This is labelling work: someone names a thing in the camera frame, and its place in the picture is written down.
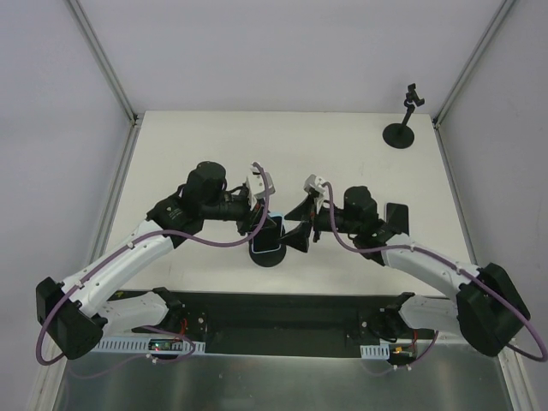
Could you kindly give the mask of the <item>right aluminium frame post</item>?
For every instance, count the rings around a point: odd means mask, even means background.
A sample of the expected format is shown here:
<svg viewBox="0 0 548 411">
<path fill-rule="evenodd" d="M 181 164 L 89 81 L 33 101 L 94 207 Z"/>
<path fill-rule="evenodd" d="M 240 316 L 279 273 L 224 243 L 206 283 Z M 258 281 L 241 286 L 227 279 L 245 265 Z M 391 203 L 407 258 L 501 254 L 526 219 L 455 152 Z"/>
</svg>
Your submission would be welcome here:
<svg viewBox="0 0 548 411">
<path fill-rule="evenodd" d="M 518 4 L 517 0 L 503 0 L 497 7 L 495 13 L 487 24 L 484 32 L 479 37 L 476 46 L 473 48 L 470 56 L 465 62 L 462 70 L 456 78 L 448 95 L 444 99 L 437 114 L 432 118 L 432 124 L 435 129 L 439 129 L 445 118 L 450 113 L 457 98 L 460 96 L 464 87 L 470 81 L 474 70 L 479 66 L 483 56 L 488 52 L 491 43 L 497 37 L 503 27 L 503 24 L 509 18 L 509 15 Z"/>
</svg>

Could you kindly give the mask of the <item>left aluminium frame rail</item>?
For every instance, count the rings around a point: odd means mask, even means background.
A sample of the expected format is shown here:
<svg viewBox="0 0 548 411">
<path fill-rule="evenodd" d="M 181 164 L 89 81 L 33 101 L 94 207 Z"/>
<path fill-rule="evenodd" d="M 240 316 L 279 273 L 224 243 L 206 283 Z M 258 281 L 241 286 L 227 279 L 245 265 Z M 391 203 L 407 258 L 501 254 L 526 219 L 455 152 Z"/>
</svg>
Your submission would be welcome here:
<svg viewBox="0 0 548 411">
<path fill-rule="evenodd" d="M 94 237 L 88 258 L 89 263 L 100 257 L 108 245 L 110 232 L 116 217 L 116 210 L 119 205 L 123 185 L 126 181 L 129 166 L 134 154 L 141 124 L 142 118 L 137 116 L 129 128 L 128 136 L 123 144 L 122 153 L 118 159 L 115 174 L 113 175 L 113 179 L 109 186 L 106 203 L 98 220 L 97 233 Z"/>
</svg>

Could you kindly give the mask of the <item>aluminium frame rail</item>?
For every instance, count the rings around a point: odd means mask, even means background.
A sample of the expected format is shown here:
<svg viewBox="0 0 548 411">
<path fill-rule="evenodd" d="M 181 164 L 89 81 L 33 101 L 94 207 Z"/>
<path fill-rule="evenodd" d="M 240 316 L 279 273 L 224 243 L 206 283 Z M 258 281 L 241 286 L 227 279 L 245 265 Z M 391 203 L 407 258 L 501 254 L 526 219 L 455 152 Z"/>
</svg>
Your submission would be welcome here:
<svg viewBox="0 0 548 411">
<path fill-rule="evenodd" d="M 123 144 L 122 153 L 118 159 L 115 174 L 113 175 L 113 179 L 109 186 L 106 203 L 98 220 L 97 233 L 94 237 L 88 258 L 89 263 L 100 257 L 108 245 L 110 232 L 116 217 L 116 210 L 119 205 L 123 185 L 126 181 L 129 166 L 134 154 L 141 124 L 142 118 L 137 116 L 129 128 L 128 136 Z"/>
<path fill-rule="evenodd" d="M 439 127 L 437 125 L 434 125 L 433 126 L 433 131 L 434 131 L 434 134 L 436 136 L 436 140 L 437 140 L 437 143 L 438 143 L 438 148 L 439 148 L 439 151 L 440 151 L 440 155 L 441 155 L 442 161 L 444 163 L 444 168 L 446 170 L 446 174 L 447 174 L 447 177 L 448 177 L 448 181 L 449 181 L 449 185 L 450 185 L 450 191 L 451 191 L 452 196 L 453 196 L 453 200 L 454 200 L 454 203 L 455 203 L 455 206 L 456 206 L 456 213 L 457 213 L 457 216 L 458 216 L 458 219 L 459 219 L 459 223 L 460 223 L 462 233 L 463 233 L 463 236 L 464 236 L 464 241 L 465 241 L 466 248 L 467 248 L 467 251 L 468 251 L 468 257 L 470 258 L 472 263 L 477 263 L 478 260 L 477 260 L 476 252 L 474 250 L 474 245 L 472 243 L 472 239 L 471 239 L 471 236 L 470 236 L 470 232 L 469 232 L 469 229 L 468 229 L 468 224 L 467 224 L 467 221 L 466 221 L 466 218 L 464 216 L 463 209 L 462 209 L 461 196 L 459 194 L 458 187 L 457 187 L 457 184 L 456 184 L 455 174 L 454 174 L 454 172 L 452 170 L 452 167 L 451 167 L 451 164 L 450 164 L 450 158 L 449 158 L 448 152 L 446 150 L 446 147 L 444 145 L 443 137 L 442 137 L 442 135 L 439 131 Z"/>
</svg>

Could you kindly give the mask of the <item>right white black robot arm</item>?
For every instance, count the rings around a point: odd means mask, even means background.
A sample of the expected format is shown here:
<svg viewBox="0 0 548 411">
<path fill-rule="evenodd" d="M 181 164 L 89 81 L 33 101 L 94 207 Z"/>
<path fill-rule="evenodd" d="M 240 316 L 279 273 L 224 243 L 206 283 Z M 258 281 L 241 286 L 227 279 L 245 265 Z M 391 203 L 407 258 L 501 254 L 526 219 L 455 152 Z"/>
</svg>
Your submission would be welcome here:
<svg viewBox="0 0 548 411">
<path fill-rule="evenodd" d="M 378 337 L 402 338 L 414 329 L 442 331 L 463 337 L 476 351 L 494 357 L 528 324 L 531 314 L 501 266 L 458 262 L 416 243 L 378 215 L 377 202 L 365 186 L 348 188 L 342 207 L 325 197 L 325 183 L 305 191 L 306 198 L 286 215 L 298 224 L 282 243 L 305 253 L 324 232 L 333 233 L 338 241 L 348 235 L 351 253 L 409 274 L 442 294 L 399 295 L 369 319 L 370 330 Z"/>
</svg>

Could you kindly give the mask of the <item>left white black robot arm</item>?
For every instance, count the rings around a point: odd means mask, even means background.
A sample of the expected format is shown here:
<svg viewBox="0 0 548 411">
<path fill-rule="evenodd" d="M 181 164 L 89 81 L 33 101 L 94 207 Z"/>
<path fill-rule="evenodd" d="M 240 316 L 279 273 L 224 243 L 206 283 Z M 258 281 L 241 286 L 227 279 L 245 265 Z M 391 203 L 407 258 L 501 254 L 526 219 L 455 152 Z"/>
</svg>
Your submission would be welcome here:
<svg viewBox="0 0 548 411">
<path fill-rule="evenodd" d="M 109 298 L 185 241 L 218 248 L 248 243 L 265 226 L 274 192 L 270 174 L 259 163 L 251 165 L 245 182 L 234 190 L 228 190 L 221 164 L 199 163 L 112 251 L 61 282 L 47 277 L 37 285 L 38 363 L 78 359 L 110 333 L 148 325 L 163 333 L 175 331 L 182 305 L 166 289 L 127 303 L 111 303 Z"/>
</svg>

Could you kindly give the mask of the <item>right aluminium frame rail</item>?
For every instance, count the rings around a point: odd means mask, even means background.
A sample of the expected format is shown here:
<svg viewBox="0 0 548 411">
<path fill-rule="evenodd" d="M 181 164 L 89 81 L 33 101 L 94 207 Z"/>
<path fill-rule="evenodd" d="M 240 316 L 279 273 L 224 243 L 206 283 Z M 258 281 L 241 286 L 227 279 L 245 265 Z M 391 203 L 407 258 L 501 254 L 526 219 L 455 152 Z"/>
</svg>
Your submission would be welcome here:
<svg viewBox="0 0 548 411">
<path fill-rule="evenodd" d="M 468 229 L 468 224 L 467 224 L 467 221 L 466 221 L 466 218 L 464 216 L 463 209 L 462 209 L 461 196 L 459 194 L 458 187 L 457 187 L 457 184 L 456 184 L 455 174 L 454 174 L 454 172 L 452 170 L 452 167 L 451 167 L 451 164 L 450 164 L 450 158 L 449 158 L 448 152 L 446 150 L 446 147 L 444 145 L 443 137 L 442 137 L 442 135 L 439 131 L 439 127 L 437 125 L 434 125 L 433 126 L 433 131 L 434 131 L 434 134 L 436 136 L 436 140 L 437 140 L 437 143 L 438 143 L 438 148 L 439 148 L 439 151 L 440 151 L 440 155 L 441 155 L 442 161 L 444 163 L 444 168 L 446 170 L 446 174 L 447 174 L 447 177 L 448 177 L 448 181 L 449 181 L 449 185 L 450 185 L 450 191 L 451 191 L 452 196 L 453 196 L 453 200 L 454 200 L 454 203 L 455 203 L 455 206 L 456 206 L 456 213 L 457 213 L 457 216 L 458 216 L 458 219 L 459 219 L 459 223 L 460 223 L 462 233 L 463 233 L 463 236 L 464 236 L 464 241 L 465 241 L 466 248 L 467 248 L 467 251 L 468 251 L 468 257 L 470 258 L 472 263 L 477 263 L 478 260 L 477 260 L 476 252 L 474 250 L 474 245 L 472 243 L 472 239 L 471 239 L 471 236 L 470 236 L 470 232 L 469 232 L 469 229 Z"/>
</svg>

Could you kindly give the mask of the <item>phone with light blue case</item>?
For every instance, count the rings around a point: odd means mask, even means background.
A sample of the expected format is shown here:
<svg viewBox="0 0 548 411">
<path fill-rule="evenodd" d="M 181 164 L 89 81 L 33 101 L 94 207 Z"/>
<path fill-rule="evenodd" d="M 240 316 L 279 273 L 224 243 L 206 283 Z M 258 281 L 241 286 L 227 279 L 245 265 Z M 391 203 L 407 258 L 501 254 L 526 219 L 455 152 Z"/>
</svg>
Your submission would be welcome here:
<svg viewBox="0 0 548 411">
<path fill-rule="evenodd" d="M 285 234 L 284 215 L 271 212 L 260 232 L 250 241 L 249 252 L 252 256 L 280 253 L 285 246 L 280 242 Z"/>
</svg>

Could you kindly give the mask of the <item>black phone stand far corner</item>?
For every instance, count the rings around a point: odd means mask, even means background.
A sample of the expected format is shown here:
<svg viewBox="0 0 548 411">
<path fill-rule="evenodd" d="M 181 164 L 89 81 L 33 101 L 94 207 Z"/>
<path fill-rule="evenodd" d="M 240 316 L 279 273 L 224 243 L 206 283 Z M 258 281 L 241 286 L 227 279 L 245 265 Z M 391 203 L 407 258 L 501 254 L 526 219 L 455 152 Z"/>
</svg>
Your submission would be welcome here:
<svg viewBox="0 0 548 411">
<path fill-rule="evenodd" d="M 418 107 L 425 104 L 416 91 L 416 84 L 408 85 L 403 105 L 406 113 L 401 122 L 394 122 L 387 125 L 382 133 L 384 142 L 393 148 L 403 150 L 411 147 L 414 143 L 414 131 L 409 127 L 408 122 Z"/>
</svg>

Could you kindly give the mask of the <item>aluminium frame post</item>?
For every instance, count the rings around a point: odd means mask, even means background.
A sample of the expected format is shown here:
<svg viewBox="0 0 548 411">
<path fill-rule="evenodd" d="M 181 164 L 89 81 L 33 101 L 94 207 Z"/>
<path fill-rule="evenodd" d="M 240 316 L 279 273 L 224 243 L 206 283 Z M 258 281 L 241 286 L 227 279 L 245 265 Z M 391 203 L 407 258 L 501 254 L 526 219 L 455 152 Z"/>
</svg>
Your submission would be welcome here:
<svg viewBox="0 0 548 411">
<path fill-rule="evenodd" d="M 462 70 L 456 78 L 448 95 L 444 99 L 437 114 L 432 118 L 432 124 L 435 129 L 439 129 L 445 118 L 450 113 L 457 98 L 460 96 L 464 87 L 470 81 L 474 70 L 479 66 L 483 56 L 488 52 L 491 43 L 497 37 L 503 27 L 503 24 L 509 18 L 509 15 L 518 4 L 517 0 L 503 0 L 497 7 L 495 13 L 487 24 L 484 32 L 479 37 L 476 46 L 473 48 L 470 56 L 465 62 Z"/>
<path fill-rule="evenodd" d="M 104 77 L 107 86 L 112 91 L 117 103 L 122 109 L 124 116 L 128 119 L 129 124 L 134 126 L 139 121 L 139 113 L 130 102 L 120 78 L 112 66 L 112 63 L 107 56 L 81 1 L 67 0 L 64 1 L 64 3 L 69 13 L 72 15 L 76 26 L 80 30 L 80 33 L 82 34 L 99 71 Z"/>
</svg>

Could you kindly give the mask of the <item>phone with lilac case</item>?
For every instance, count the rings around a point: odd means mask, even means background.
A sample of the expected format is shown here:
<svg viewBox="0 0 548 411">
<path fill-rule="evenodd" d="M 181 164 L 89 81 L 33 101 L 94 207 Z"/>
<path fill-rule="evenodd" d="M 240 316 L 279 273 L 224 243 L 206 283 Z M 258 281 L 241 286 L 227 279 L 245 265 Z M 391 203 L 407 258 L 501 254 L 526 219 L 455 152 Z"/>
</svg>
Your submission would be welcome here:
<svg viewBox="0 0 548 411">
<path fill-rule="evenodd" d="M 388 202 L 385 205 L 384 216 L 388 224 L 409 235 L 409 209 L 407 205 Z"/>
</svg>

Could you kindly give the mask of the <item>left aluminium frame post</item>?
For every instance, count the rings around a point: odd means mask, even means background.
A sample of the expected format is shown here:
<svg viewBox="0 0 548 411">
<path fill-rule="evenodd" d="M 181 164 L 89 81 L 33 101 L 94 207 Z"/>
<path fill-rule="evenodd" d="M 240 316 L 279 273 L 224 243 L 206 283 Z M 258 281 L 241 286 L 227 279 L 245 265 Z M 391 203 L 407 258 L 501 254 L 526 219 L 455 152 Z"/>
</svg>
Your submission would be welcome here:
<svg viewBox="0 0 548 411">
<path fill-rule="evenodd" d="M 64 1 L 64 3 L 69 13 L 72 15 L 76 26 L 80 30 L 80 33 L 82 34 L 99 71 L 104 77 L 107 86 L 112 91 L 117 103 L 122 109 L 124 116 L 128 119 L 129 124 L 134 126 L 139 121 L 139 113 L 130 102 L 120 78 L 112 66 L 112 63 L 107 56 L 81 1 L 67 0 Z"/>
</svg>

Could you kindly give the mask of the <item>black phone stand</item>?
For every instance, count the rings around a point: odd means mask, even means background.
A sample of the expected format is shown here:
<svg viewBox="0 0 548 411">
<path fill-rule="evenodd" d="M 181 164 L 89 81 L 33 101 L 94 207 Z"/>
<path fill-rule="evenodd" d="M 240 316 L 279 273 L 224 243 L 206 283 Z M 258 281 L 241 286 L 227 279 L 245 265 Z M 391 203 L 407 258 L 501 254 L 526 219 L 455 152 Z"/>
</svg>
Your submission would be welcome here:
<svg viewBox="0 0 548 411">
<path fill-rule="evenodd" d="M 271 251 L 268 253 L 250 253 L 249 256 L 254 264 L 264 267 L 271 268 L 276 265 L 279 265 L 285 258 L 286 250 L 279 249 L 277 251 Z"/>
</svg>

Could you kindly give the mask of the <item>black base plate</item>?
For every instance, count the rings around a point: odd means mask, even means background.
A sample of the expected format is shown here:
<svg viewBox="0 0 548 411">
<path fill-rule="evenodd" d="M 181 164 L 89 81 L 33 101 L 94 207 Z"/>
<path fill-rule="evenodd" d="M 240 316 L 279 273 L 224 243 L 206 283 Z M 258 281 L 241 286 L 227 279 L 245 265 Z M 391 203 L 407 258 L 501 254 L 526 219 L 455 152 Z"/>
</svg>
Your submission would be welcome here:
<svg viewBox="0 0 548 411">
<path fill-rule="evenodd" d="M 371 328 L 396 297 L 169 291 L 181 307 L 162 327 L 204 343 L 208 354 L 357 358 L 380 341 Z"/>
</svg>

